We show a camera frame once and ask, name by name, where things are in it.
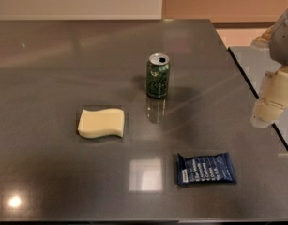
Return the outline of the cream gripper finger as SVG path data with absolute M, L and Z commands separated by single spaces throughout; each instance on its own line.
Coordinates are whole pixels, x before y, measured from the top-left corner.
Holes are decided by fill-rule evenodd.
M 259 98 L 256 100 L 251 123 L 256 128 L 267 128 L 276 122 L 288 108 L 288 66 L 282 65 L 275 72 L 263 77 Z
M 254 39 L 250 45 L 257 49 L 268 49 L 272 32 L 273 27 L 267 28 L 259 37 Z

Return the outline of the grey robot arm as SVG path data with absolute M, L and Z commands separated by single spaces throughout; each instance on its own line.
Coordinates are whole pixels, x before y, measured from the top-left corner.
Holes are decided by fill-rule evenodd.
M 280 67 L 262 79 L 251 115 L 251 123 L 257 128 L 275 123 L 288 107 L 288 8 L 273 25 L 268 48 L 270 58 Z

